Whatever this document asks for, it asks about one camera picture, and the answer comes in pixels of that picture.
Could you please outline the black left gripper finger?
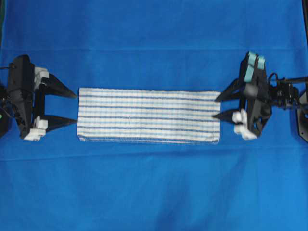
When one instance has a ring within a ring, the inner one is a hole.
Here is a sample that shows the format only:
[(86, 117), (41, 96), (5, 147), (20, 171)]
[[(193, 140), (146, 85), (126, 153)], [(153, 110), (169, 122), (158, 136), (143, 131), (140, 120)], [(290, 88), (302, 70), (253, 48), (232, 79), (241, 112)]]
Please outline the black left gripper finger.
[(45, 115), (44, 119), (48, 122), (47, 132), (77, 123), (77, 120), (54, 115)]
[(44, 77), (43, 84), (45, 85), (44, 92), (46, 95), (55, 95), (72, 99), (77, 98), (77, 95), (53, 74), (49, 74), (49, 77)]

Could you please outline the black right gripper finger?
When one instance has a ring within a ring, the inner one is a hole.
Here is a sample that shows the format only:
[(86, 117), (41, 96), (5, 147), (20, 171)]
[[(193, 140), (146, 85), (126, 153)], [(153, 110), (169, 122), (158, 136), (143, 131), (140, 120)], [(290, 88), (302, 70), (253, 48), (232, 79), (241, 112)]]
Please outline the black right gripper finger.
[(240, 98), (241, 94), (239, 89), (241, 87), (241, 83), (239, 79), (236, 78), (216, 99), (216, 102), (237, 100)]
[(223, 122), (227, 122), (230, 124), (242, 124), (241, 119), (236, 119), (234, 116), (236, 116), (236, 113), (240, 114), (240, 111), (238, 109), (230, 109), (221, 113), (218, 113), (216, 115), (212, 115), (212, 118), (218, 119)]

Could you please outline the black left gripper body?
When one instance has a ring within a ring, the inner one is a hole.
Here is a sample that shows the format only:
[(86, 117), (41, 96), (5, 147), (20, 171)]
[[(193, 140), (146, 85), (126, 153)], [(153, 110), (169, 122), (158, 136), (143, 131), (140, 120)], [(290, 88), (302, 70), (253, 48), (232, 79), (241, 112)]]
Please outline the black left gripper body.
[(39, 141), (46, 135), (45, 89), (50, 74), (46, 68), (36, 67), (28, 55), (15, 57), (9, 64), (8, 96), (12, 105), (20, 138)]

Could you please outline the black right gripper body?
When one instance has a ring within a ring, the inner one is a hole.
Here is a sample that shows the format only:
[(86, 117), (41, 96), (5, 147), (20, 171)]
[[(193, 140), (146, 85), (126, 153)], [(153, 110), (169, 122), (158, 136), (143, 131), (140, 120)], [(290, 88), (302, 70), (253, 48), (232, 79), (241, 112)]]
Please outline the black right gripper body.
[(264, 57), (249, 51), (241, 63), (239, 81), (240, 106), (233, 113), (234, 132), (244, 140), (257, 139), (272, 114)]

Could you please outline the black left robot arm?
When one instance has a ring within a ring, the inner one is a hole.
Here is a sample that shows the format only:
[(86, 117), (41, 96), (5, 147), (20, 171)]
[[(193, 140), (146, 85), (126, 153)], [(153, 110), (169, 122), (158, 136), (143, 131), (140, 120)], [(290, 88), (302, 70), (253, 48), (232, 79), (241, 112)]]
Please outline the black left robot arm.
[(77, 120), (45, 113), (46, 95), (76, 99), (77, 95), (46, 68), (31, 63), (27, 54), (19, 55), (6, 67), (7, 85), (0, 86), (0, 135), (15, 119), (20, 138), (39, 141), (47, 132), (77, 123)]

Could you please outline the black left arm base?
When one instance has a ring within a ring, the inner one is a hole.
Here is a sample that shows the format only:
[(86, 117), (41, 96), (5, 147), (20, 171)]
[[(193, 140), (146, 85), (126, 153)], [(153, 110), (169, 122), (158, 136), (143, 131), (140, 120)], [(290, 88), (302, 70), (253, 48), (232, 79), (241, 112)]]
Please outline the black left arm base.
[(8, 114), (1, 108), (0, 109), (0, 137), (2, 138), (9, 129), (11, 118)]

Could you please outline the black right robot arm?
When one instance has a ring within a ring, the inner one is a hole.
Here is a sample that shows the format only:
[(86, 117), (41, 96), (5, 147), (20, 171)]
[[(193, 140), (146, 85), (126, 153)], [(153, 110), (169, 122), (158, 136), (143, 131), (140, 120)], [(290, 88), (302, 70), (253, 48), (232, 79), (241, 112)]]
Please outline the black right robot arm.
[(307, 77), (279, 78), (266, 74), (265, 58), (251, 51), (240, 64), (239, 76), (215, 99), (215, 102), (238, 100), (239, 107), (213, 117), (234, 124), (234, 132), (245, 140), (259, 138), (272, 108), (296, 110), (297, 128), (303, 140), (308, 139), (308, 92), (302, 94), (295, 84), (308, 83)]

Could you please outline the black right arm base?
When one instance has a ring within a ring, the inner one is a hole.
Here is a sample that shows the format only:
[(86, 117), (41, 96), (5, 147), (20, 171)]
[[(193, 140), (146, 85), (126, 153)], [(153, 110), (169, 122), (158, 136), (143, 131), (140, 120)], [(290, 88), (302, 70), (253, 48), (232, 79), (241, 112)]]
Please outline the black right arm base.
[(308, 143), (308, 98), (306, 91), (295, 90), (290, 112), (290, 128), (294, 138)]

